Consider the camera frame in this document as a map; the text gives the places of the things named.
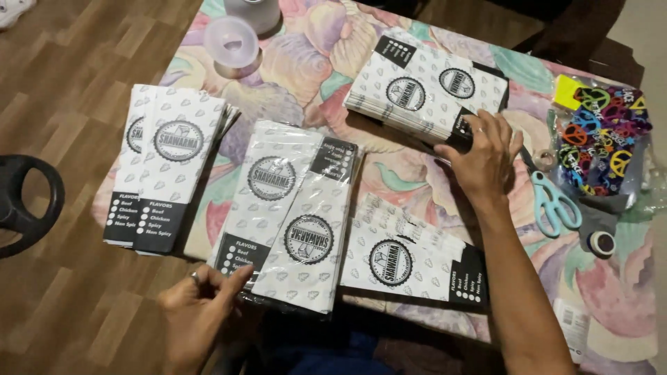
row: scissors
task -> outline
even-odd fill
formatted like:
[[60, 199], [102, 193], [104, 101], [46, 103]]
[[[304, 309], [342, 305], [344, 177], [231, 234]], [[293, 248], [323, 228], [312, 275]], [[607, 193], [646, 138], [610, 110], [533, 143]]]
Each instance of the scissors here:
[[[520, 153], [530, 172], [530, 181], [533, 183], [535, 192], [535, 221], [542, 233], [548, 237], [560, 236], [560, 222], [571, 230], [576, 230], [582, 226], [582, 213], [577, 205], [549, 181], [543, 172], [538, 170], [526, 146], [521, 148]], [[572, 210], [574, 219], [570, 217], [565, 206]], [[540, 208], [544, 208], [544, 213], [552, 230], [549, 230], [542, 222]]]

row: wooden floor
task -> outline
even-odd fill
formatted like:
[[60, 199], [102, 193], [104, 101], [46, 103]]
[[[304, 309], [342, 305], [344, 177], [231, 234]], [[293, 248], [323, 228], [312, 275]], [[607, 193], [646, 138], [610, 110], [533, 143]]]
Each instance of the wooden floor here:
[[[160, 372], [155, 297], [195, 265], [102, 244], [89, 211], [119, 150], [131, 86], [159, 81], [200, 3], [39, 0], [0, 33], [0, 154], [55, 165], [67, 195], [46, 238], [0, 260], [0, 374]], [[424, 14], [506, 47], [541, 28], [482, 0], [434, 0]], [[45, 179], [31, 173], [23, 195], [43, 212]]]

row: yellow sticky note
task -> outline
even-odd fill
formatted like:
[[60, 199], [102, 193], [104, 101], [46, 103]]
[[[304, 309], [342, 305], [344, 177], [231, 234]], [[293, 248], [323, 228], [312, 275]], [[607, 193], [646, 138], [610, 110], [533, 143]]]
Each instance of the yellow sticky note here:
[[579, 109], [581, 102], [577, 99], [574, 99], [574, 92], [578, 88], [588, 87], [579, 81], [566, 76], [559, 75], [556, 78], [556, 93], [554, 94], [554, 103], [558, 103], [563, 107], [570, 108], [573, 110]]

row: ring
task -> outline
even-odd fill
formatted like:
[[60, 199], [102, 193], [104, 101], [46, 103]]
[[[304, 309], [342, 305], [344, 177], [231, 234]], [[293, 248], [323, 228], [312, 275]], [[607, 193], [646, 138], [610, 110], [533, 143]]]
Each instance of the ring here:
[[192, 280], [195, 281], [195, 285], [199, 286], [199, 284], [201, 283], [201, 280], [199, 279], [199, 275], [197, 275], [197, 272], [194, 271], [193, 273], [191, 273], [190, 277], [192, 278]]

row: table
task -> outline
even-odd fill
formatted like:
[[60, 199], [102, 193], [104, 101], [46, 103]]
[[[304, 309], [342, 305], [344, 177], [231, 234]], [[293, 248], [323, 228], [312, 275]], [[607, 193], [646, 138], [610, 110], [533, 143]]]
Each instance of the table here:
[[[187, 247], [206, 251], [227, 215], [239, 166], [257, 119], [300, 123], [304, 128], [354, 142], [366, 152], [357, 199], [367, 192], [403, 207], [466, 241], [478, 243], [475, 228], [464, 226], [469, 211], [456, 202], [433, 157], [406, 147], [391, 129], [342, 107], [354, 77], [386, 27], [400, 26], [431, 46], [497, 67], [510, 81], [504, 115], [523, 129], [529, 149], [547, 148], [553, 78], [582, 75], [555, 63], [515, 53], [457, 33], [412, 21], [350, 0], [281, 0], [283, 26], [260, 42], [263, 61], [238, 81], [220, 76], [202, 46], [203, 32], [225, 15], [222, 0], [205, 0], [161, 85], [194, 87], [226, 98], [243, 115], [226, 135], [192, 227]], [[512, 219], [551, 301], [556, 297], [585, 305], [593, 319], [582, 369], [595, 373], [651, 374], [657, 354], [650, 218], [624, 214], [618, 224], [617, 254], [602, 261], [579, 245], [577, 233], [545, 238], [535, 224], [533, 190], [524, 164], [516, 161], [516, 185], [510, 193]], [[92, 214], [104, 225], [115, 164], [95, 197]], [[343, 289], [346, 302], [365, 306], [435, 330], [490, 342], [487, 317], [448, 309], [439, 303]]]

